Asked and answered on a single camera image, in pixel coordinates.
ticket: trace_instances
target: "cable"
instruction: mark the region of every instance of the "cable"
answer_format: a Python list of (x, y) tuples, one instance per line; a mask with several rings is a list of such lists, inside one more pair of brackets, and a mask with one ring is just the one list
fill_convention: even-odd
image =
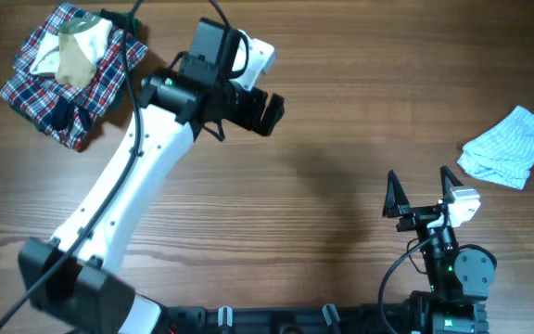
[(245, 50), (246, 50), (246, 53), (245, 53), (245, 66), (242, 68), (242, 70), (238, 70), (238, 71), (233, 71), (232, 73), (230, 73), (230, 77), (228, 77), (228, 79), (236, 79), (236, 78), (239, 78), (242, 76), (242, 74), (245, 73), (245, 71), (247, 70), (247, 67), (248, 67), (248, 58), (250, 57), (250, 53), (249, 53), (249, 47), (248, 47), (248, 38), (245, 34), (242, 34), (242, 41), (244, 42), (245, 44)]
[(176, 65), (176, 63), (178, 62), (178, 60), (180, 58), (182, 58), (184, 56), (186, 52), (184, 51), (181, 51), (179, 53), (176, 54), (176, 56), (174, 57), (174, 59), (172, 60), (171, 64), (168, 65), (168, 68), (166, 69), (168, 72), (172, 71), (172, 68), (174, 67), (174, 65)]
[(125, 81), (127, 83), (127, 90), (129, 91), (129, 95), (131, 96), (131, 100), (133, 102), (133, 117), (135, 118), (135, 142), (133, 144), (133, 149), (131, 150), (131, 156), (129, 157), (129, 160), (127, 161), (127, 164), (125, 164), (125, 168), (122, 170), (121, 175), (119, 176), (119, 179), (117, 179), (117, 182), (112, 187), (110, 192), (108, 192), (107, 197), (104, 199), (100, 207), (96, 210), (94, 215), (92, 216), (92, 219), (88, 222), (88, 224), (85, 226), (83, 232), (78, 236), (78, 238), (75, 239), (73, 244), (69, 247), (69, 249), (42, 275), (38, 280), (24, 293), (24, 295), (18, 299), (16, 303), (14, 303), (9, 310), (1, 317), (0, 319), (0, 331), (4, 327), (4, 325), (11, 319), (11, 317), (19, 310), (19, 308), (36, 292), (36, 290), (40, 289), (43, 284), (45, 284), (51, 276), (53, 276), (60, 268), (65, 264), (67, 260), (70, 259), (71, 255), (82, 245), (82, 243), (85, 241), (87, 236), (90, 234), (90, 232), (94, 229), (98, 219), (100, 216), (104, 213), (107, 206), (110, 204), (114, 196), (119, 192), (119, 189), (122, 186), (122, 183), (127, 178), (127, 175), (131, 171), (135, 159), (137, 158), (137, 154), (139, 152), (140, 142), (141, 142), (141, 120), (140, 120), (140, 111), (139, 106), (137, 105), (137, 100), (135, 99), (135, 93), (133, 89), (132, 84), (132, 78), (131, 73), (129, 72), (129, 65), (127, 62), (127, 33), (129, 32), (130, 24), (129, 22), (133, 21), (133, 17), (135, 12), (137, 11), (137, 8), (141, 5), (143, 0), (137, 0), (135, 2), (135, 5), (133, 6), (133, 9), (129, 12), (127, 15), (127, 23), (125, 26), (125, 30), (123, 31), (122, 35), (122, 61), (123, 66), (125, 70)]
[[(412, 242), (414, 242), (414, 241), (417, 241), (417, 238), (413, 238), (413, 239), (409, 240), (409, 242), (407, 243), (407, 247), (406, 247), (407, 251), (409, 251), (409, 246), (411, 246)], [(418, 273), (420, 273), (422, 275), (427, 275), (427, 272), (422, 271), (422, 270), (419, 269), (417, 264), (415, 264), (415, 262), (413, 261), (413, 258), (412, 258), (411, 255), (409, 255), (409, 261), (412, 262), (413, 267), (415, 268), (415, 270), (417, 270)]]
[(215, 10), (218, 12), (218, 14), (220, 15), (220, 18), (222, 18), (223, 24), (225, 24), (226, 27), (231, 28), (232, 26), (230, 25), (230, 21), (228, 20), (226, 15), (223, 14), (223, 10), (220, 7), (220, 5), (218, 5), (218, 2), (216, 0), (210, 0), (210, 3), (215, 8)]
[(385, 294), (385, 286), (387, 285), (388, 279), (393, 274), (395, 269), (399, 267), (399, 265), (405, 261), (409, 256), (411, 256), (416, 251), (420, 250), (422, 247), (427, 245), (430, 241), (437, 238), (442, 232), (444, 232), (444, 229), (449, 223), (449, 215), (447, 212), (444, 212), (444, 223), (442, 223), (442, 226), (439, 228), (439, 230), (436, 230), (436, 232), (429, 236), (426, 240), (418, 243), (417, 245), (413, 246), (412, 249), (407, 250), (393, 265), (390, 266), (390, 268), (387, 270), (387, 273), (385, 274), (384, 278), (382, 279), (382, 283), (380, 283), (380, 289), (378, 290), (378, 315), (380, 316), (380, 319), (383, 322), (383, 325), (387, 328), (387, 331), (391, 334), (398, 334), (395, 328), (393, 328), (390, 323), (387, 320), (387, 316), (385, 315), (385, 304), (384, 304), (384, 294)]

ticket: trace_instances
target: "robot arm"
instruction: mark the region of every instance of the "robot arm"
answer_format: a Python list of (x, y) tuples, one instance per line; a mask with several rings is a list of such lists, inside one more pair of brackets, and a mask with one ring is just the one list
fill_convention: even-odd
[[(239, 84), (244, 90), (251, 91), (261, 73), (266, 73), (275, 61), (275, 49), (263, 41), (253, 39), (242, 32), (249, 45), (248, 65), (243, 69), (247, 57), (245, 42), (240, 42), (236, 52), (234, 69), (244, 70), (232, 83)], [(162, 180), (193, 146), (194, 130), (190, 122), (184, 124), (176, 121), (176, 113), (162, 107), (171, 103), (171, 89), (175, 79), (158, 81), (157, 76), (145, 80), (158, 92), (151, 104), (141, 109), (142, 145), (140, 157), (125, 180), (121, 190), (108, 205), (107, 210), (99, 219), (91, 236), (83, 243), (76, 257), (84, 262), (96, 261), (101, 268), (111, 274), (117, 274), (121, 268), (122, 257), (135, 227), (157, 193)], [(134, 146), (134, 120), (131, 121), (127, 134), (123, 138), (117, 152), (108, 163), (104, 172), (96, 181), (90, 193), (80, 207), (61, 225), (51, 237), (61, 251), (66, 251), (80, 235), (83, 228), (101, 205), (104, 197), (113, 187), (121, 174), (121, 169), (131, 155)]]
[(408, 327), (422, 333), (486, 333), (485, 305), (479, 303), (489, 296), (497, 262), (477, 245), (459, 247), (453, 231), (473, 218), (480, 196), (446, 166), (440, 168), (440, 177), (443, 197), (438, 204), (412, 207), (397, 175), (388, 173), (383, 216), (399, 218), (398, 232), (417, 233), (431, 290), (414, 291), (405, 302), (415, 315)]
[[(162, 69), (143, 81), (141, 145), (129, 174), (82, 245), (30, 298), (35, 308), (86, 332), (149, 334), (162, 326), (162, 307), (115, 275), (147, 205), (203, 124), (226, 119), (270, 135), (283, 116), (284, 100), (273, 95), (265, 109), (267, 94), (255, 87), (274, 63), (273, 46), (202, 19), (191, 50), (182, 55), (178, 72)], [(84, 233), (132, 156), (135, 127), (133, 118), (90, 193), (49, 242), (30, 238), (22, 247), (19, 267), (27, 289)]]

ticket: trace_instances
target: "light blue towel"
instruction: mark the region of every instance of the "light blue towel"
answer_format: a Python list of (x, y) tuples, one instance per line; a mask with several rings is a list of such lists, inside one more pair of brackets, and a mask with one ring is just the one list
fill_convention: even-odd
[(457, 163), (476, 179), (522, 189), (534, 164), (534, 114), (516, 107), (498, 125), (467, 143)]

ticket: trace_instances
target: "wooden table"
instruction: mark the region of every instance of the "wooden table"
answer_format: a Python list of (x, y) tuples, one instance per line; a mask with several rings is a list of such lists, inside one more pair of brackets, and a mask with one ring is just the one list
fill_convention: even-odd
[[(90, 10), (119, 5), (88, 5)], [(21, 41), (54, 6), (0, 0), (0, 87)], [(263, 138), (227, 123), (203, 134), (150, 205), (121, 278), (169, 305), (218, 307), (374, 302), (382, 276), (413, 234), (381, 217), (394, 169), (413, 205), (440, 196), (448, 165), (482, 196), (459, 241), (499, 265), (488, 300), (492, 333), (534, 333), (534, 168), (524, 191), (474, 180), (461, 146), (516, 105), (534, 111), (534, 2), (236, 1), (230, 21), (275, 45), (261, 88), (286, 98)], [(149, 74), (188, 48), (203, 1), (144, 4)], [(23, 293), (17, 255), (79, 205), (124, 135), (129, 104), (108, 114), (86, 151), (37, 133), (0, 98), (0, 315)], [(390, 279), (400, 302), (426, 278), (409, 264)], [(67, 328), (24, 307), (10, 333)]]

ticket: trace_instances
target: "plaid shirt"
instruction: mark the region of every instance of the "plaid shirt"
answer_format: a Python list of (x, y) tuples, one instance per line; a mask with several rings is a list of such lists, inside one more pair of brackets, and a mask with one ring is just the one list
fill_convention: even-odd
[[(30, 74), (30, 66), (36, 58), (38, 47), (45, 32), (58, 35), (58, 25), (71, 19), (81, 18), (87, 12), (69, 3), (62, 3), (22, 43), (19, 54), (14, 59), (16, 75), (1, 89), (1, 97), (43, 129), (47, 135), (68, 148), (80, 150), (87, 134), (78, 117), (78, 108), (88, 111), (92, 123), (103, 116), (125, 79), (121, 57), (122, 30), (112, 27), (108, 35), (108, 48), (96, 64), (97, 72), (92, 82), (85, 88), (58, 83), (55, 78), (45, 78)], [(127, 38), (127, 62), (133, 69), (146, 55), (147, 46), (137, 42), (131, 35)], [(51, 125), (52, 111), (59, 97), (63, 96), (75, 104), (73, 119), (68, 128), (56, 131)]]

